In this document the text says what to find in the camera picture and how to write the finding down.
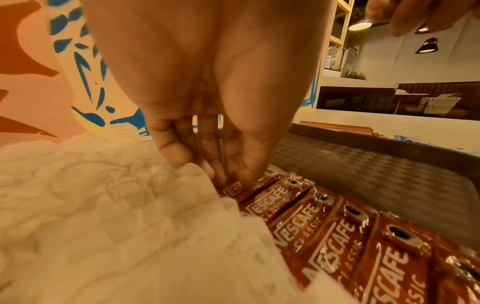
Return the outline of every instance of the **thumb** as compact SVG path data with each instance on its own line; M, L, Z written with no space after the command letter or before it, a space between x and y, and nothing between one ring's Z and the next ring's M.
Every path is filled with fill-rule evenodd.
M242 189L250 191L255 182L266 171L275 147L284 134L268 140L245 137L243 159L238 173Z

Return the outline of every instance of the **white wall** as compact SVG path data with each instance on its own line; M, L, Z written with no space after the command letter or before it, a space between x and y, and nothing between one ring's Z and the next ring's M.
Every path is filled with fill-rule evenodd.
M439 51L415 54L432 37ZM390 36L388 26L369 29L353 70L385 83L480 81L480 21L463 18L439 33L401 38Z

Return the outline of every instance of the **palm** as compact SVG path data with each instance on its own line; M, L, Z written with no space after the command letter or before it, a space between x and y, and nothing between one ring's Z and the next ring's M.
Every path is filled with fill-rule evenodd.
M217 115L223 114L229 176L239 172L251 184L308 89L330 3L122 2L84 0L84 9L99 49L142 109L160 152L179 165L196 162L224 183L217 138Z

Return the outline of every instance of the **crumpled white paper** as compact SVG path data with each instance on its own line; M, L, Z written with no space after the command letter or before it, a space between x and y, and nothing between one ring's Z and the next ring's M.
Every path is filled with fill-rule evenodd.
M345 293L301 292L261 218L130 125L0 149L2 304L338 302L322 288Z

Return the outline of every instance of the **tray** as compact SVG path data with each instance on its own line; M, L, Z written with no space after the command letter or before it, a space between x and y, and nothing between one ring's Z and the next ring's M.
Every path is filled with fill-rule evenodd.
M271 163L480 250L480 158L293 125Z

